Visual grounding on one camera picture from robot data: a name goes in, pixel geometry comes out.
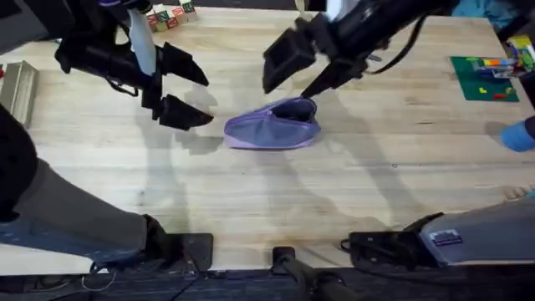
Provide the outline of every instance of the wooden tabletop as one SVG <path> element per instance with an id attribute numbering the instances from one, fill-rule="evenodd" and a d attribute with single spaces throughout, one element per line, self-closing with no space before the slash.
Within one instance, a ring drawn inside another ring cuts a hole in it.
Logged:
<path id="1" fill-rule="evenodd" d="M 315 267 L 349 266 L 337 249 L 349 232 L 498 204 L 508 187 L 533 184 L 535 154 L 514 153 L 496 138 L 504 125 L 533 115 L 522 88 L 515 82 L 520 103 L 466 101 L 449 61 L 504 55 L 487 20 L 429 18 L 399 66 L 314 98 L 323 128 L 315 145 L 257 152 L 225 147 L 225 122 L 298 95 L 325 59 L 264 95 L 262 52 L 298 13 L 198 14 L 197 23 L 155 35 L 157 43 L 193 54 L 210 80 L 204 88 L 165 78 L 167 93 L 216 116 L 190 132 L 159 126 L 139 98 L 103 79 L 63 74 L 53 43 L 32 43 L 0 59 L 25 59 L 41 71 L 30 134 L 43 159 L 107 202 L 156 217 L 168 232 L 213 233 L 214 269 L 268 268 L 272 247 L 287 245 Z M 391 59 L 408 34 L 377 54 Z M 85 273 L 89 264 L 0 247 L 1 274 Z"/>

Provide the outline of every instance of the green mat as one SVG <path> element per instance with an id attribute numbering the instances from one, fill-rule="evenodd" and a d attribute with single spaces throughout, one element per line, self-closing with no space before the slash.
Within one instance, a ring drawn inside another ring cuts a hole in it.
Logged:
<path id="1" fill-rule="evenodd" d="M 462 92 L 466 100 L 485 100 L 485 101 L 505 101 L 518 102 L 517 93 L 511 85 L 509 79 L 494 79 L 483 78 L 474 71 L 471 64 L 472 61 L 479 58 L 473 57 L 451 57 L 451 62 L 455 68 L 457 78 L 462 87 Z M 480 88 L 486 90 L 486 93 L 481 93 Z M 512 91 L 506 94 L 507 88 Z M 505 99 L 494 99 L 494 94 L 505 94 Z"/>

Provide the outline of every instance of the wooden table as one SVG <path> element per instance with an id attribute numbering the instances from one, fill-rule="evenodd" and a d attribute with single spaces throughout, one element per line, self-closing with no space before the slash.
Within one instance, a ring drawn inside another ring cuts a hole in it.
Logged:
<path id="1" fill-rule="evenodd" d="M 337 249 L 349 232 L 498 204 L 504 189 L 533 184 L 535 154 L 514 153 L 495 136 L 533 115 L 523 89 L 517 85 L 516 104 L 466 101 L 449 62 L 451 55 L 504 55 L 487 20 L 429 18 L 399 66 L 314 98 L 318 143 L 255 152 L 222 145 L 225 121 L 299 94 L 325 60 L 266 96 L 262 52 L 298 13 L 198 13 L 201 21 L 155 35 L 193 54 L 211 82 L 205 89 L 165 79 L 166 92 L 216 116 L 187 133 L 159 126 L 140 99 L 102 79 L 63 74 L 53 43 L 29 44 L 1 60 L 26 59 L 41 70 L 30 133 L 42 158 L 107 202 L 151 214 L 168 232 L 213 233 L 214 269 L 268 268 L 272 247 L 285 245 L 315 267 L 349 266 Z M 408 34 L 378 55 L 391 59 Z M 89 267 L 84 258 L 21 247 L 1 246 L 0 258 L 1 274 Z"/>

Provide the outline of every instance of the colorful toy blocks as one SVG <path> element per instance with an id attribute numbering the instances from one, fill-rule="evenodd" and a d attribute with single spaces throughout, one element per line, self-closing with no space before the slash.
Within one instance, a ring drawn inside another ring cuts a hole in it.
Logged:
<path id="1" fill-rule="evenodd" d="M 164 32 L 179 24 L 195 22 L 198 19 L 191 0 L 184 0 L 180 6 L 173 7 L 155 5 L 153 11 L 147 14 L 147 21 L 153 33 Z"/>

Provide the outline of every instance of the metal bracket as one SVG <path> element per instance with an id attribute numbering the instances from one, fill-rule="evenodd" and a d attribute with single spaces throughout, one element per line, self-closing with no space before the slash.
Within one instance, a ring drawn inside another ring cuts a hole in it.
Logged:
<path id="1" fill-rule="evenodd" d="M 38 71 L 26 61 L 7 64 L 0 90 L 0 104 L 28 129 L 38 84 Z"/>

